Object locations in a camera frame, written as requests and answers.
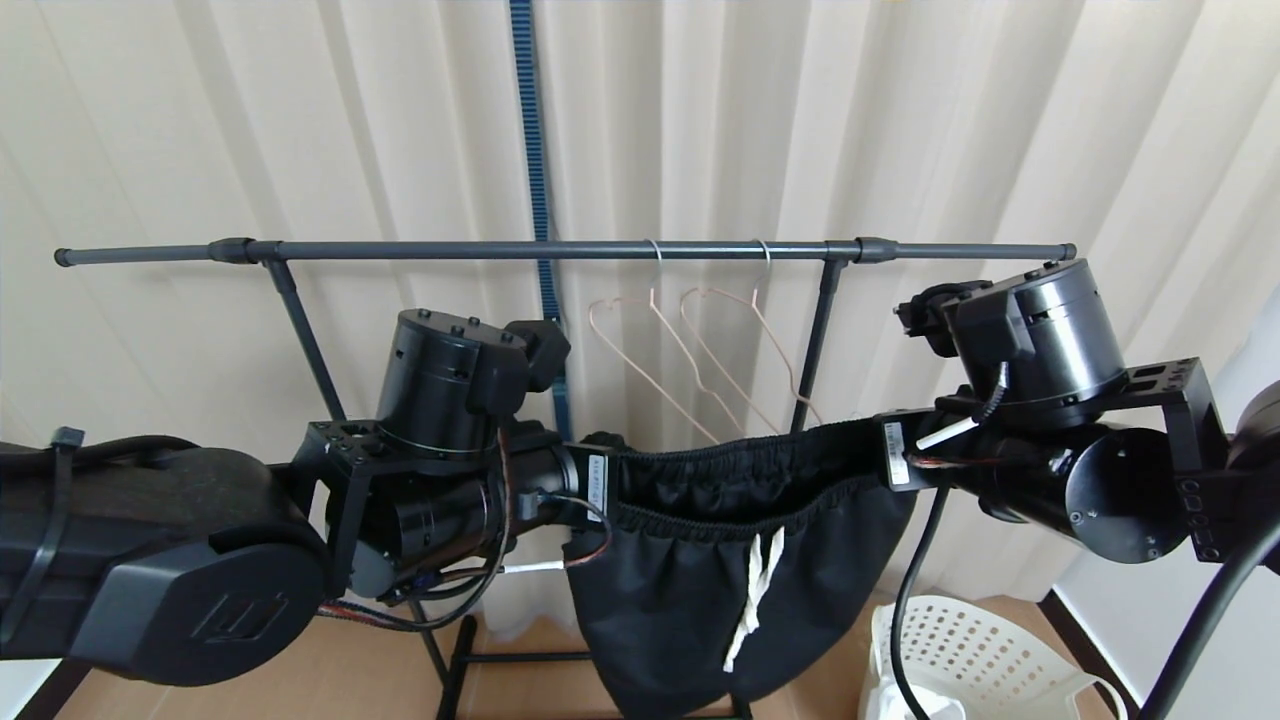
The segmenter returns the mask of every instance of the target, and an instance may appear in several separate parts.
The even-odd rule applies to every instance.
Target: wooden floor
[[[753,703],[760,720],[852,720],[867,667],[870,610],[891,602],[874,597],[854,629],[822,660],[777,693]],[[982,607],[1030,630],[1069,656],[1034,605],[991,598]],[[445,652],[456,630],[440,635]],[[481,651],[581,650],[581,641],[550,621],[536,623],[511,644]],[[275,660],[234,680],[206,688],[165,688],[93,671],[59,714],[59,720],[230,720],[244,717],[435,716],[440,684],[417,635],[316,619],[298,642]],[[614,716],[609,696],[589,662],[480,665],[467,671],[463,720],[576,720]],[[1102,700],[1082,697],[1082,717],[1112,717]]]

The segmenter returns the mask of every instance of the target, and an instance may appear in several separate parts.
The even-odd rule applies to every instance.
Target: clothes hanger
[[[751,407],[751,410],[755,411],[756,415],[760,416],[762,420],[764,420],[764,424],[767,424],[774,433],[781,434],[782,430],[778,428],[778,425],[774,425],[773,421],[769,420],[769,418],[764,414],[764,411],[760,410],[760,407],[756,406],[754,401],[751,401],[751,396],[745,389],[742,389],[740,384],[737,384],[737,382],[733,379],[732,375],[730,375],[728,369],[726,369],[724,365],[719,361],[719,359],[716,357],[716,354],[712,352],[712,348],[707,346],[707,341],[703,340],[701,333],[698,332],[698,327],[694,324],[692,320],[689,319],[687,302],[694,293],[698,293],[699,297],[704,299],[708,295],[714,293],[722,297],[727,297],[733,302],[737,302],[739,305],[745,305],[750,307],[751,311],[755,313],[755,319],[759,320],[760,325],[764,327],[764,333],[769,337],[769,341],[773,343],[774,350],[778,351],[778,355],[782,357],[782,361],[787,366],[787,377],[791,380],[791,384],[788,386],[787,389],[791,391],[791,397],[794,397],[797,402],[805,404],[809,407],[809,411],[813,413],[814,419],[817,419],[819,424],[824,423],[824,420],[822,419],[822,414],[818,413],[818,409],[813,406],[813,402],[810,402],[808,397],[800,395],[800,386],[796,383],[795,366],[791,364],[791,360],[787,359],[786,351],[782,350],[782,343],[778,341],[778,336],[773,334],[773,328],[771,328],[769,323],[764,319],[764,313],[760,311],[759,306],[760,283],[768,279],[773,270],[773,256],[769,252],[769,246],[763,240],[759,238],[754,240],[755,242],[760,243],[760,247],[764,249],[764,272],[760,274],[760,277],[755,278],[755,284],[751,286],[751,300],[750,301],[744,300],[733,295],[732,292],[721,290],[718,287],[708,287],[708,288],[695,287],[680,296],[680,318],[685,322],[685,325],[687,325],[689,329],[694,333],[694,340],[696,340],[698,345],[703,348],[703,351],[707,352],[707,356],[712,359],[712,363],[717,368],[719,368],[719,372],[723,373],[726,378],[728,378],[728,382],[730,384],[733,386],[733,389],[736,389],[737,393],[741,395],[744,400],[746,400],[746,404]]]
[[[724,414],[728,415],[730,421],[733,423],[733,427],[736,427],[739,429],[739,432],[745,436],[746,434],[746,429],[742,427],[742,424],[733,415],[733,411],[730,410],[728,405],[724,402],[724,398],[721,397],[719,393],[717,393],[716,391],[710,389],[709,387],[707,387],[703,383],[703,377],[701,377],[701,373],[698,370],[698,361],[694,359],[694,354],[690,352],[689,346],[686,346],[685,342],[682,340],[680,340],[680,333],[676,332],[676,328],[673,328],[671,325],[671,323],[667,320],[667,316],[663,315],[662,310],[658,309],[657,296],[658,296],[658,279],[662,277],[662,249],[658,247],[658,243],[654,242],[653,240],[645,238],[645,242],[648,242],[649,245],[653,245],[654,255],[658,259],[658,268],[654,272],[653,281],[650,281],[650,283],[649,283],[649,300],[648,300],[648,302],[644,301],[644,300],[634,299],[634,297],[614,297],[613,300],[603,300],[602,299],[602,300],[596,300],[595,302],[591,302],[588,306],[588,309],[586,309],[586,322],[588,322],[588,324],[591,325],[591,332],[594,332],[595,336],[604,342],[604,345],[609,346],[609,348],[613,350],[613,352],[616,352],[618,355],[618,357],[622,357],[622,361],[626,363],[627,365],[630,365],[632,370],[635,370],[636,373],[640,373],[640,377],[643,377],[644,379],[649,380],[649,384],[652,384],[654,387],[654,389],[657,389],[659,393],[662,393],[662,396],[667,400],[667,402],[669,402],[676,410],[680,411],[681,415],[684,415],[690,423],[692,423],[694,427],[698,428],[699,432],[701,432],[704,436],[707,436],[708,439],[710,439],[713,443],[719,445],[719,441],[716,439],[716,436],[713,436],[705,427],[703,427],[701,423],[699,423],[698,420],[695,420],[694,416],[687,410],[685,410],[678,402],[676,402],[676,400],[673,397],[671,397],[671,395],[662,387],[660,383],[658,383],[658,380],[653,379],[653,377],[649,373],[645,373],[640,368],[640,365],[637,365],[634,360],[631,360],[630,357],[627,357],[627,355],[625,352],[622,352],[622,350],[617,345],[614,345],[613,341],[611,341],[609,338],[607,338],[604,336],[604,333],[600,332],[600,328],[595,324],[595,309],[598,306],[600,306],[602,304],[607,305],[608,309],[611,309],[611,310],[613,307],[616,307],[617,305],[623,304],[623,302],[634,302],[634,304],[637,304],[637,305],[648,305],[649,310],[654,315],[658,316],[658,320],[662,323],[662,325],[664,328],[667,328],[667,332],[671,333],[671,337],[673,337],[676,340],[676,345],[680,346],[681,352],[685,354],[685,357],[689,360],[689,364],[692,366],[692,369],[694,369],[694,382],[698,384],[698,389],[700,392],[705,393],[705,395],[710,395],[712,397],[714,397],[716,402],[719,404],[719,406],[721,406],[722,410],[724,410]]]

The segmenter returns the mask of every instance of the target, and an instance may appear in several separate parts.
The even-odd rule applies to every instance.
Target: curtain
[[[1275,3],[549,0],[535,27],[554,241],[1074,242],[1130,364],[1199,355],[1211,373],[1280,281]],[[59,269],[55,247],[532,238],[503,3],[5,3],[0,36],[6,439],[41,445],[74,424],[283,461],[325,415],[261,270]],[[904,338],[890,307],[1025,269],[850,266],[813,398],[822,419],[952,391],[959,365]],[[765,270],[561,263],[577,434],[710,443],[589,327],[594,301],[650,288],[678,334],[636,304],[599,305],[600,332],[717,439],[785,429],[819,268]],[[499,325],[540,313],[532,263],[294,273],[351,416],[374,413],[399,309]],[[682,296],[710,287],[759,287],[781,352],[721,296],[694,293],[686,325]],[[549,398],[522,416],[550,424]],[[562,537],[517,552],[556,555]],[[922,588],[1034,600],[1074,555],[956,497]],[[516,632],[536,612],[570,621],[567,597],[554,574],[503,578],[485,611]]]

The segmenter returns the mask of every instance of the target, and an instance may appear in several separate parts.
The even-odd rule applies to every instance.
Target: blue striped strip
[[[529,165],[529,205],[534,218],[534,241],[550,241],[550,208],[547,206],[547,172],[543,164],[543,122],[538,108],[538,68],[534,45],[532,0],[509,0],[511,40],[516,49],[516,81],[520,86],[520,115],[525,126],[525,159]],[[538,261],[538,286],[543,299],[543,318],[563,327],[556,274],[550,260]],[[573,442],[568,416],[568,383],[562,372],[552,384],[556,428],[566,442]]]

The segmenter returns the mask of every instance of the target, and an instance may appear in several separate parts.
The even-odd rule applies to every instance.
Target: garment rack
[[[329,375],[324,355],[298,296],[297,283],[289,270],[291,260],[820,260],[822,279],[818,302],[809,328],[804,366],[800,372],[799,395],[813,393],[827,336],[827,322],[840,287],[841,272],[850,264],[886,263],[888,260],[1043,260],[1061,261],[1075,258],[1075,246],[1066,245],[986,245],[986,243],[906,243],[879,237],[828,240],[824,242],[777,242],[768,250],[756,242],[719,241],[567,241],[567,242],[297,242],[259,241],[247,237],[224,238],[207,245],[169,245],[142,247],[109,247],[54,251],[54,261],[64,268],[118,263],[168,263],[212,260],[233,265],[262,265],[280,293],[289,323],[306,355],[307,365],[324,397],[330,419],[347,419],[338,391]],[[791,432],[804,429],[808,406],[796,401]],[[411,602],[410,610],[419,623],[426,620],[421,603]],[[507,662],[566,662],[590,660],[580,652],[474,652],[477,623],[467,615],[458,628],[451,661],[430,630],[421,633],[431,665],[440,679],[442,694],[436,720],[456,720],[467,667]],[[749,702],[730,697],[731,715],[699,715],[699,720],[751,720]]]

